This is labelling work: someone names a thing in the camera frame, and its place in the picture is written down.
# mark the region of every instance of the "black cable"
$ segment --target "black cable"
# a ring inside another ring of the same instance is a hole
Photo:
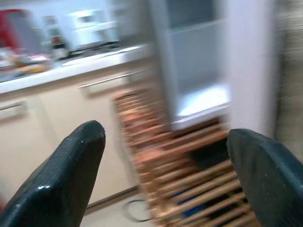
[[[127,219],[129,219],[130,221],[133,221],[133,222],[146,222],[146,221],[150,221],[151,218],[139,220],[139,219],[136,219],[133,215],[131,215],[131,213],[128,210],[128,207],[129,207],[130,204],[132,204],[134,202],[145,202],[145,200],[132,200],[132,201],[129,201],[126,204],[124,204],[122,206],[122,208],[121,208],[122,209],[122,213],[124,214],[124,216]]]

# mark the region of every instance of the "kitchen cabinet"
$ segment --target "kitchen cabinet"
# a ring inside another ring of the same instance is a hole
[[[56,138],[32,95],[0,98],[0,197],[7,202],[54,151]]]
[[[126,163],[119,122],[112,104],[115,94],[129,89],[128,77],[124,75],[136,70],[141,69],[133,68],[130,71],[128,67],[121,66],[101,70],[77,79],[53,83],[38,93],[60,141],[86,121],[97,120],[105,128],[105,152],[89,203],[136,185]]]

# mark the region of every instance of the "kitchen appliance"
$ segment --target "kitchen appliance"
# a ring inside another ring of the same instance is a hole
[[[274,0],[146,0],[154,71],[140,81],[170,130],[227,115],[270,135],[275,117]]]
[[[68,14],[62,22],[65,23],[67,36],[70,37],[71,50],[119,41],[117,23],[107,22],[101,10],[73,12]]]
[[[3,46],[27,54],[44,53],[42,40],[29,22],[30,12],[22,9],[0,10],[0,37]]]

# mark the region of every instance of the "red object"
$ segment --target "red object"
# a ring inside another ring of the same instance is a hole
[[[2,42],[1,45],[10,46],[15,50],[22,48],[22,46],[20,46],[18,36],[11,21],[11,15],[14,13],[26,16],[26,12],[21,9],[0,10],[0,38]]]

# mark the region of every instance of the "bottle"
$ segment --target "bottle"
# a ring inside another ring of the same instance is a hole
[[[45,23],[51,37],[53,58],[56,60],[65,59],[66,57],[69,56],[69,51],[60,33],[55,17],[45,16]]]

